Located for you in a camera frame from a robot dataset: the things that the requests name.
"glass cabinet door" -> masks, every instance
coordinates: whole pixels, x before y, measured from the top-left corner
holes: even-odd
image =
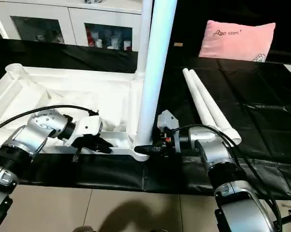
[[[0,1],[9,39],[76,44],[67,7]]]
[[[64,44],[58,20],[11,16],[21,40]]]
[[[69,8],[77,45],[139,50],[140,14]]]
[[[132,28],[85,23],[90,47],[131,51]]]

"black mat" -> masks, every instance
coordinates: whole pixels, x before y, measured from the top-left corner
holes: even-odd
[[[0,78],[10,63],[133,73],[136,58],[136,53],[0,40]],[[291,73],[279,64],[169,54],[157,113],[169,109],[181,126],[200,122],[182,74],[184,67],[195,69],[239,131],[240,148],[274,196],[291,200]],[[152,157],[146,162],[104,155],[83,155],[79,163],[71,160],[70,154],[40,154],[22,184],[202,195],[213,191],[200,159],[190,154],[168,160]]]

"tile floor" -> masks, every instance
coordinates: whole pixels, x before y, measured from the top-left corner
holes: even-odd
[[[0,232],[218,232],[213,197],[18,186]],[[291,205],[278,201],[282,216]],[[284,226],[291,232],[291,224]]]

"white pipe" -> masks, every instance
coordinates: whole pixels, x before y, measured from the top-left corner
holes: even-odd
[[[189,71],[197,89],[199,90],[207,108],[209,109],[215,124],[224,132],[228,137],[230,137],[236,144],[241,143],[241,137],[239,133],[231,127],[225,115],[222,113],[221,109],[218,107],[216,102],[211,97],[210,93],[202,83],[202,81],[197,76],[194,70]]]
[[[149,47],[153,0],[143,0],[140,26],[140,44],[136,78],[144,78],[146,72],[146,58]]]
[[[183,74],[186,80],[186,83],[188,84],[190,94],[192,95],[194,104],[196,106],[196,109],[198,111],[199,117],[204,125],[212,126],[214,128],[217,128],[217,125],[214,121],[214,119],[211,116],[211,113],[209,109],[207,108],[200,92],[198,91],[192,77],[190,76],[188,69],[183,69]]]
[[[151,144],[151,134],[159,100],[177,0],[156,0],[154,3],[145,80],[134,145]]]
[[[136,79],[130,82],[126,133],[132,140],[135,139],[137,134],[143,83],[144,81],[142,79]]]

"black cable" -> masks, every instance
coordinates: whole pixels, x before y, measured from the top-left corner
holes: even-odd
[[[45,106],[45,107],[29,110],[29,111],[26,111],[26,112],[21,113],[19,115],[16,115],[16,116],[14,116],[14,117],[12,117],[12,118],[0,123],[0,128],[6,126],[8,123],[11,123],[12,121],[14,121],[16,119],[19,119],[21,117],[24,117],[26,115],[30,115],[30,114],[33,114],[33,113],[36,113],[36,112],[42,111],[42,110],[50,110],[50,109],[55,109],[55,108],[73,108],[73,109],[87,111],[89,113],[89,115],[98,115],[98,113],[95,112],[95,111],[92,111],[90,109],[87,109],[87,108],[84,108],[84,107],[81,107],[81,106],[77,106],[77,105],[51,105],[51,106]]]
[[[193,125],[187,125],[187,126],[183,126],[183,127],[180,127],[180,128],[176,128],[174,130],[172,130],[172,132],[176,132],[176,131],[179,131],[179,130],[182,130],[182,129],[185,129],[185,128],[191,128],[191,127],[203,127],[203,128],[207,128],[209,129],[210,131],[214,132],[215,134],[217,134],[220,138],[222,138],[222,140],[224,141],[225,145],[227,145],[228,147],[232,147],[231,144],[233,145],[233,147],[238,151],[239,154],[241,154],[243,160],[246,162],[246,164],[248,165],[249,169],[252,171],[252,173],[254,174],[254,176],[257,178],[257,180],[260,182],[261,186],[264,187],[265,191],[266,191],[266,194],[268,195],[268,198],[271,200],[268,200],[267,198],[265,198],[265,201],[266,203],[269,205],[269,207],[271,208],[271,210],[273,211],[273,213],[275,214],[276,216],[276,220],[277,220],[277,226],[279,228],[280,231],[282,231],[282,217],[281,217],[281,213],[280,213],[280,210],[278,208],[278,205],[271,193],[271,191],[266,187],[266,184],[264,183],[263,179],[259,176],[259,174],[256,172],[256,170],[254,169],[254,167],[252,166],[252,164],[248,161],[247,157],[244,155],[244,153],[240,150],[240,148],[237,146],[237,144],[230,138],[228,137],[225,133],[213,128],[213,127],[210,127],[210,126],[207,126],[207,125],[203,125],[203,124],[193,124]],[[236,165],[241,168],[240,164],[239,164],[239,161],[237,159],[237,156],[236,155],[233,155],[233,158],[235,159],[235,163]],[[262,195],[265,195],[263,194],[259,188],[256,188],[255,187],[255,190],[259,193],[259,194],[262,194]]]

